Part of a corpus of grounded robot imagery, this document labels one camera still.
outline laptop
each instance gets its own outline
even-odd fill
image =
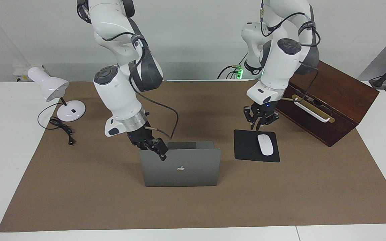
[[[216,186],[221,150],[213,142],[168,142],[162,162],[152,151],[140,151],[145,186]]]

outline white mouse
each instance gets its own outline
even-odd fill
[[[259,135],[257,136],[259,139],[260,149],[262,150],[262,154],[265,156],[271,156],[273,154],[273,145],[271,138],[268,135]]]

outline white table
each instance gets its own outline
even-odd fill
[[[35,83],[0,83],[0,222],[44,133],[37,114],[55,102],[46,103]],[[43,123],[52,110],[43,114]],[[384,91],[357,130],[386,178]],[[0,240],[381,241],[386,224],[0,233]]]

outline wooden box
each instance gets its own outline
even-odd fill
[[[290,101],[280,101],[277,111],[331,147],[361,122],[379,92],[324,62],[318,69],[320,73],[301,104],[316,107],[316,113],[331,120],[323,122]],[[284,97],[302,98],[315,74],[294,75]]]

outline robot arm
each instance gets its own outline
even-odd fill
[[[78,2],[78,15],[92,24],[95,40],[109,49],[118,61],[117,66],[103,68],[94,78],[101,100],[112,112],[106,122],[105,135],[127,133],[133,145],[154,151],[164,161],[167,146],[161,138],[152,136],[147,120],[149,113],[135,94],[158,88],[163,73],[138,26],[127,17],[135,12],[132,0]]]
[[[260,78],[247,91],[248,97],[254,101],[253,105],[244,107],[251,129],[259,122],[256,130],[279,118],[274,109],[293,74],[311,72],[320,59],[314,13],[306,0],[264,0],[262,13],[264,24],[247,23],[242,30],[242,37],[249,49],[244,73],[247,73],[247,78]],[[288,38],[282,26],[284,20],[297,26],[299,41]],[[262,50],[256,58],[259,46],[262,46]]]

